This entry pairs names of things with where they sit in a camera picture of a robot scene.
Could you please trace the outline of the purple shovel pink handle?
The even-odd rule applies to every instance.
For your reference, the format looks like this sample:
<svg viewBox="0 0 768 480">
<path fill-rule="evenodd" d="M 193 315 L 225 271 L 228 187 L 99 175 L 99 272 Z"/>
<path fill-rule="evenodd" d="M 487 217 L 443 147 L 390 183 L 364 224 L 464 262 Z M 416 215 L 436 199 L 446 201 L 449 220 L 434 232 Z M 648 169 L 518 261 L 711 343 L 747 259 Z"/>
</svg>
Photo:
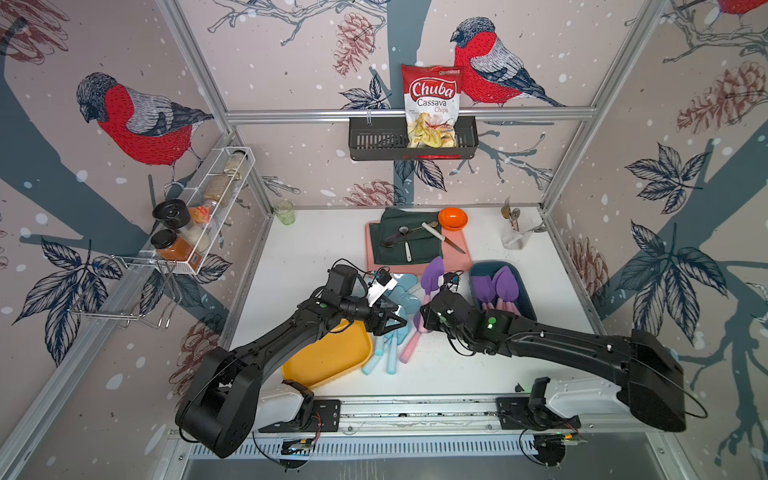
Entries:
<svg viewBox="0 0 768 480">
<path fill-rule="evenodd" d="M 416 347 L 418 346 L 421 335 L 422 335 L 421 331 L 418 328 L 416 328 L 414 330 L 414 334 L 410 337 L 409 341 L 407 342 L 405 349 L 400 354 L 399 360 L 401 363 L 407 364 L 410 361 L 414 351 L 416 350 Z"/>
<path fill-rule="evenodd" d="M 422 301 L 422 305 L 420 306 L 420 309 L 423 306 L 426 306 L 431 301 L 431 296 L 434 292 L 437 292 L 441 285 L 441 278 L 445 273 L 445 266 L 444 266 L 444 260 L 442 257 L 437 257 L 433 259 L 426 267 L 422 278 L 421 278 L 421 286 L 424 290 L 424 299 Z M 427 330 L 424 327 L 424 320 L 422 318 L 421 310 L 418 310 L 415 317 L 414 317 L 414 323 L 416 326 L 416 335 L 420 336 L 422 333 L 426 333 Z"/>
<path fill-rule="evenodd" d="M 520 311 L 516 304 L 520 290 L 511 269 L 508 266 L 501 268 L 496 272 L 492 281 L 496 291 L 496 309 L 512 312 L 520 316 Z"/>
<path fill-rule="evenodd" d="M 482 310 L 489 310 L 494 307 L 496 291 L 490 276 L 472 276 L 472 286 L 475 296 L 480 302 Z"/>
</svg>

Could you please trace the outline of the yellow plastic tray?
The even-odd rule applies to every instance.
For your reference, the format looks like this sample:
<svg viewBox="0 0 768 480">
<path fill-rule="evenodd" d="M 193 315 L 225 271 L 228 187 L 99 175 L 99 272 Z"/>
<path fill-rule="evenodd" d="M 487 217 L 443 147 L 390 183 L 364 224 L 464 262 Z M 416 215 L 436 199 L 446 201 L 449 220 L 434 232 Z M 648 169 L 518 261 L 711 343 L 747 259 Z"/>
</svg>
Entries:
<svg viewBox="0 0 768 480">
<path fill-rule="evenodd" d="M 287 361 L 282 366 L 283 379 L 315 389 L 360 369 L 372 354 L 373 342 L 364 324 L 344 319 Z"/>
</svg>

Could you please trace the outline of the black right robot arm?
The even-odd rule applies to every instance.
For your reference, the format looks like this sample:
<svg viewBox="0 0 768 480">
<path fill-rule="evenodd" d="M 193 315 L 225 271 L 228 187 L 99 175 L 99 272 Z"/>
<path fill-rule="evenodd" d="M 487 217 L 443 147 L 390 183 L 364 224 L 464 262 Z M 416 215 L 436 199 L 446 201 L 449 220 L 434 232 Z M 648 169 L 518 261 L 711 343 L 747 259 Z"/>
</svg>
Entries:
<svg viewBox="0 0 768 480">
<path fill-rule="evenodd" d="M 425 327 L 462 342 L 469 351 L 530 357 L 588 372 L 619 387 L 618 400 L 634 418 L 665 432 L 686 430 L 684 370 L 656 337 L 597 335 L 545 325 L 501 310 L 478 310 L 458 293 L 441 290 L 421 307 Z"/>
</svg>

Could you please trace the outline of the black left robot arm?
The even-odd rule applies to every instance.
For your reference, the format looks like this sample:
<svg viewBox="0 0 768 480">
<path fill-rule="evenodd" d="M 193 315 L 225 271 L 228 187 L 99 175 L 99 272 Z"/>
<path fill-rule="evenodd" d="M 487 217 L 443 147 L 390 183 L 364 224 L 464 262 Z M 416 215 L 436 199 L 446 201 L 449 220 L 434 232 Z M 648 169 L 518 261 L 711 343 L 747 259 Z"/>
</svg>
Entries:
<svg viewBox="0 0 768 480">
<path fill-rule="evenodd" d="M 199 365 L 183 396 L 175 423 L 182 438 L 200 443 L 220 458 L 234 453 L 253 431 L 260 390 L 291 357 L 338 327 L 359 321 L 383 336 L 407 325 L 398 305 L 385 296 L 397 280 L 385 268 L 365 283 L 352 265 L 334 265 L 294 313 L 262 337 L 226 350 L 216 347 Z"/>
</svg>

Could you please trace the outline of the teal storage box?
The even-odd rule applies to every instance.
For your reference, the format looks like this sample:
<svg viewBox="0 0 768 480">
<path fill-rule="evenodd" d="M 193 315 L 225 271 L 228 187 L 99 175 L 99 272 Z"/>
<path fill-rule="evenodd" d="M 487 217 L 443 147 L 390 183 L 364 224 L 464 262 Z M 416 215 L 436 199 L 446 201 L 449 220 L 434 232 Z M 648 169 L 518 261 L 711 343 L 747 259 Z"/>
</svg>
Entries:
<svg viewBox="0 0 768 480">
<path fill-rule="evenodd" d="M 518 270 L 503 261 L 483 261 L 469 270 L 471 302 L 478 309 L 512 306 L 512 311 L 530 320 L 537 316 Z"/>
</svg>

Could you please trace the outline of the pink cutting board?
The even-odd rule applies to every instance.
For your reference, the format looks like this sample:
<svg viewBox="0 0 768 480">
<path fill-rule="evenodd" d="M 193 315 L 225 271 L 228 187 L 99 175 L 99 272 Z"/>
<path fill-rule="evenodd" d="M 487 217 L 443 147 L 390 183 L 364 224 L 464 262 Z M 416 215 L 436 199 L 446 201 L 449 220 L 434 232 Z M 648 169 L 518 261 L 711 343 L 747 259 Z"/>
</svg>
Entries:
<svg viewBox="0 0 768 480">
<path fill-rule="evenodd" d="M 451 247 L 446 242 L 440 242 L 434 236 L 423 230 L 411 235 L 408 240 L 396 242 L 391 248 L 380 245 L 380 240 L 386 237 L 380 232 L 378 222 L 368 222 L 364 227 L 366 268 L 375 271 L 387 266 L 392 273 L 414 274 L 420 276 L 427 265 L 437 257 L 443 259 L 447 271 L 468 271 L 473 259 L 462 231 L 445 231 L 446 238 L 464 250 L 464 253 Z"/>
</svg>

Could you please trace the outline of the dark green cloth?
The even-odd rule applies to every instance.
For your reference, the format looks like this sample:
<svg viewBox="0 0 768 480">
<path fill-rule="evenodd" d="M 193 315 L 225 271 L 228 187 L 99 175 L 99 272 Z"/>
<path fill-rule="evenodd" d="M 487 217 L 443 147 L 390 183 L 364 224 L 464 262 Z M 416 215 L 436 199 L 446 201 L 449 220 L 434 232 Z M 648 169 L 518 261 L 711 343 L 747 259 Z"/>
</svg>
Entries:
<svg viewBox="0 0 768 480">
<path fill-rule="evenodd" d="M 437 212 L 386 208 L 378 222 L 367 226 L 375 263 L 389 266 L 427 264 L 441 257 L 442 241 L 424 229 L 423 223 L 441 233 Z"/>
</svg>

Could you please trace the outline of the dark metal spoon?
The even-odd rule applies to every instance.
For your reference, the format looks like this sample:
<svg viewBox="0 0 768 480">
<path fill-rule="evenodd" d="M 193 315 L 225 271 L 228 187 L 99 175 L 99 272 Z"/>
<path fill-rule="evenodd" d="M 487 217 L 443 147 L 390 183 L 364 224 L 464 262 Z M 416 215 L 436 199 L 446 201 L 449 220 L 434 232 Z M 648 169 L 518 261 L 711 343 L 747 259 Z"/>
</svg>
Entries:
<svg viewBox="0 0 768 480">
<path fill-rule="evenodd" d="M 409 233 L 406 236 L 408 242 L 414 242 L 418 240 L 435 240 L 436 238 L 429 232 L 425 231 L 421 226 L 409 228 Z M 396 244 L 404 243 L 403 236 L 398 230 L 396 233 L 386 237 L 379 242 L 381 247 L 392 248 Z"/>
</svg>

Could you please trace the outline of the orange bowl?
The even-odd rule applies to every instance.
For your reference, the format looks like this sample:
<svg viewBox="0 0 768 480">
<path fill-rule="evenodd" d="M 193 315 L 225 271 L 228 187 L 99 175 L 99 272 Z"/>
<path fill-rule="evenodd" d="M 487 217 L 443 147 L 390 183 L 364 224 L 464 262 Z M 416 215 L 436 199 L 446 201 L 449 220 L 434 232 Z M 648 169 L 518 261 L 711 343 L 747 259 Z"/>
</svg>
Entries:
<svg viewBox="0 0 768 480">
<path fill-rule="evenodd" d="M 461 231 L 469 222 L 467 213 L 456 207 L 447 207 L 438 214 L 438 222 L 444 230 Z"/>
</svg>

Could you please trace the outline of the clear cup with utensils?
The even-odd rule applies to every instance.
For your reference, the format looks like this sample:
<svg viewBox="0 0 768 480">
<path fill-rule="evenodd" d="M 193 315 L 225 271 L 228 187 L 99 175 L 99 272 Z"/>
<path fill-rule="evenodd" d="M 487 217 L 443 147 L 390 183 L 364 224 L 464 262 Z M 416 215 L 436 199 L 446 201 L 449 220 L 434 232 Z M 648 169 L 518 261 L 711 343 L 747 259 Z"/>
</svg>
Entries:
<svg viewBox="0 0 768 480">
<path fill-rule="evenodd" d="M 522 250 L 535 233 L 544 233 L 546 225 L 535 213 L 513 207 L 507 198 L 501 207 L 502 217 L 507 222 L 501 235 L 501 243 L 508 250 Z"/>
</svg>

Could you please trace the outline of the small green glass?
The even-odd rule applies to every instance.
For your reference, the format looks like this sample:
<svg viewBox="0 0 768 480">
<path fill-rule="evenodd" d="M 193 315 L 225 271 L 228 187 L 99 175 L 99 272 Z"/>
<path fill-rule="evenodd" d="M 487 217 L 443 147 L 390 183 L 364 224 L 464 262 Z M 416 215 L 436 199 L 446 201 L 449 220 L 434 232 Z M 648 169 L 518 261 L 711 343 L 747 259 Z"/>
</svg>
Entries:
<svg viewBox="0 0 768 480">
<path fill-rule="evenodd" d="M 273 214 L 283 225 L 292 225 L 296 220 L 294 204 L 289 200 L 281 200 L 273 206 Z"/>
</svg>

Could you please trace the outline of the Chuba cassava chips bag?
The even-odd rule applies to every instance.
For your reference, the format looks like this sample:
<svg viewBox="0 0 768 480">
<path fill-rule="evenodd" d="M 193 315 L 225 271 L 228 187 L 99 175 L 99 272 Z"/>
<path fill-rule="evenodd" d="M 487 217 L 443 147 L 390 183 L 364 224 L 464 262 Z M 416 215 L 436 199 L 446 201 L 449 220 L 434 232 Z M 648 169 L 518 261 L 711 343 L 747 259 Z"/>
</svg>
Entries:
<svg viewBox="0 0 768 480">
<path fill-rule="evenodd" d="M 457 147 L 463 69 L 402 65 L 401 73 L 408 147 Z"/>
</svg>

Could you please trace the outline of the orange spice jar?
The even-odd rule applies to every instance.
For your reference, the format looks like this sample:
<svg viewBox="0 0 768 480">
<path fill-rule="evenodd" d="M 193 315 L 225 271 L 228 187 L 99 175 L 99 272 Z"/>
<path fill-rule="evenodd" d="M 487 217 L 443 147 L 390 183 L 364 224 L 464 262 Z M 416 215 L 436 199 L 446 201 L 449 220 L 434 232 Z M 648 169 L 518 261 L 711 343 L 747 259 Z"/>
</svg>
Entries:
<svg viewBox="0 0 768 480">
<path fill-rule="evenodd" d="M 168 261 L 185 262 L 196 254 L 192 245 L 170 229 L 162 229 L 154 233 L 150 243 L 156 252 Z"/>
</svg>

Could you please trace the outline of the black lid spice jar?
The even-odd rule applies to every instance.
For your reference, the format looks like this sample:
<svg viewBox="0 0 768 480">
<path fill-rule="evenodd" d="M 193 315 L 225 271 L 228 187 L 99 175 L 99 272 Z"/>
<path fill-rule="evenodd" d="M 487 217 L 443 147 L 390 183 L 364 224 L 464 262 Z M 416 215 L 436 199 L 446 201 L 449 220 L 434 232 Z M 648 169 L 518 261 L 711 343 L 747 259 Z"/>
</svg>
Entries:
<svg viewBox="0 0 768 480">
<path fill-rule="evenodd" d="M 152 215 L 172 230 L 183 229 L 191 222 L 188 206 L 180 199 L 165 200 L 157 204 Z"/>
</svg>

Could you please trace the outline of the white handled small spoon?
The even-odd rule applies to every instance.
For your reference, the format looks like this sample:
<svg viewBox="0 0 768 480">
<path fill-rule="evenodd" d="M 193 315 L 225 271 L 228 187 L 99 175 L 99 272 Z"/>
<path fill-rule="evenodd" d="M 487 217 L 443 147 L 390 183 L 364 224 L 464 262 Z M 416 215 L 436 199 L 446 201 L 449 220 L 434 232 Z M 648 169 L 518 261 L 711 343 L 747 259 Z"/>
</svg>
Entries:
<svg viewBox="0 0 768 480">
<path fill-rule="evenodd" d="M 408 241 L 406 239 L 406 236 L 409 233 L 409 228 L 407 226 L 401 226 L 399 228 L 399 231 L 400 231 L 400 233 L 403 236 L 404 251 L 405 251 L 405 255 L 406 255 L 406 261 L 408 263 L 411 263 L 412 262 L 412 254 L 411 254 L 411 250 L 410 250 L 410 245 L 409 245 L 409 243 L 408 243 Z"/>
</svg>

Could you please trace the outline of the white handled knife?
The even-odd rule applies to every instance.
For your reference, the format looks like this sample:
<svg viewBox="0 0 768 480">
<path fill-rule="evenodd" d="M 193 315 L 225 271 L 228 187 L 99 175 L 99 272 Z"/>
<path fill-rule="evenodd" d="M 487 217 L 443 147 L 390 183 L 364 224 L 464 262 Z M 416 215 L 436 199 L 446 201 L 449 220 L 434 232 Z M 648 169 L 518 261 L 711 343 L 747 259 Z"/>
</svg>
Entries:
<svg viewBox="0 0 768 480">
<path fill-rule="evenodd" d="M 441 242 L 444 242 L 444 243 L 446 243 L 447 245 L 449 245 L 450 247 L 452 247 L 453 249 L 455 249 L 455 250 L 456 250 L 456 251 L 458 251 L 459 253 L 461 253 L 461 254 L 464 254 L 464 255 L 466 255 L 466 254 L 467 254 L 467 252 L 466 252 L 464 249 L 462 249 L 462 248 L 461 248 L 461 247 L 460 247 L 460 246 L 459 246 L 457 243 L 455 243 L 453 240 L 451 240 L 450 238 L 448 238 L 448 237 L 446 237 L 445 235 L 443 235 L 441 232 L 439 232 L 439 231 L 438 231 L 438 230 L 437 230 L 435 227 L 433 227 L 431 224 L 429 224 L 429 223 L 426 223 L 426 222 L 422 222 L 422 223 L 421 223 L 421 227 L 422 227 L 422 228 L 423 228 L 425 231 L 427 231 L 427 232 L 429 232 L 431 235 L 433 235 L 435 238 L 437 238 L 437 239 L 438 239 L 438 240 L 440 240 Z"/>
</svg>

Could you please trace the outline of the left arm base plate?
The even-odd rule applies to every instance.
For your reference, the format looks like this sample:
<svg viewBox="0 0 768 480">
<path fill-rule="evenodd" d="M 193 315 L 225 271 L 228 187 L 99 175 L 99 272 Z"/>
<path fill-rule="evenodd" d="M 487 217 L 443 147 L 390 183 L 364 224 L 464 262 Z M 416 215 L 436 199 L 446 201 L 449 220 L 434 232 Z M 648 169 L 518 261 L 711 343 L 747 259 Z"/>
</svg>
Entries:
<svg viewBox="0 0 768 480">
<path fill-rule="evenodd" d="M 337 432 L 339 430 L 340 410 L 341 401 L 338 399 L 313 400 L 310 403 L 304 403 L 294 419 L 261 427 L 258 432 Z"/>
</svg>

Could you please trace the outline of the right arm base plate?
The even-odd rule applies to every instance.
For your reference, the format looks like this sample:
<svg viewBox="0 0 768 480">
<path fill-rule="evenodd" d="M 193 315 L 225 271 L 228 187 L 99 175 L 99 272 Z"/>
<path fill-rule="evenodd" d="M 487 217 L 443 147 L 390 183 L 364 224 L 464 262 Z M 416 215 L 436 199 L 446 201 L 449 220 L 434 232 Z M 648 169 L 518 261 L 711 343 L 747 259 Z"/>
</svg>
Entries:
<svg viewBox="0 0 768 480">
<path fill-rule="evenodd" d="M 566 418 L 551 410 L 545 398 L 549 377 L 534 381 L 530 393 L 516 393 L 495 399 L 496 413 L 502 430 L 532 430 L 541 432 L 557 428 L 578 430 L 581 421 L 578 415 Z"/>
</svg>

